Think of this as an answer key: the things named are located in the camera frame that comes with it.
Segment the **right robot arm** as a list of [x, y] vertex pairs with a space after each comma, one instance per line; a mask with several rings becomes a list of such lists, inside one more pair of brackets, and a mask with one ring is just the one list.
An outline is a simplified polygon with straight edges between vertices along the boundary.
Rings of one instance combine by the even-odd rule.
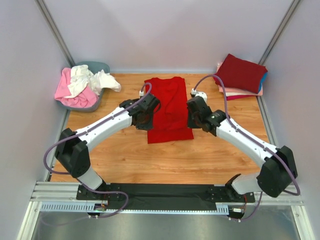
[[244, 194], [263, 192], [277, 198], [295, 182], [298, 176], [293, 151], [287, 146], [269, 144], [236, 123], [226, 111], [212, 111], [201, 96], [187, 101], [188, 127], [202, 129], [223, 139], [245, 153], [260, 168], [249, 175], [238, 174], [231, 178], [225, 196], [236, 202]]

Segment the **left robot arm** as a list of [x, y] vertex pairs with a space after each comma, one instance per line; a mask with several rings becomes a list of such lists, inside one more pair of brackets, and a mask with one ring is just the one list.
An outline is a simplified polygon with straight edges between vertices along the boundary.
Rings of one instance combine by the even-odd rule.
[[113, 134], [134, 126], [138, 130], [153, 128], [154, 111], [160, 100], [147, 94], [123, 101], [110, 114], [76, 131], [65, 129], [55, 149], [55, 158], [69, 175], [88, 187], [87, 194], [99, 201], [105, 196], [107, 184], [93, 169], [90, 152]]

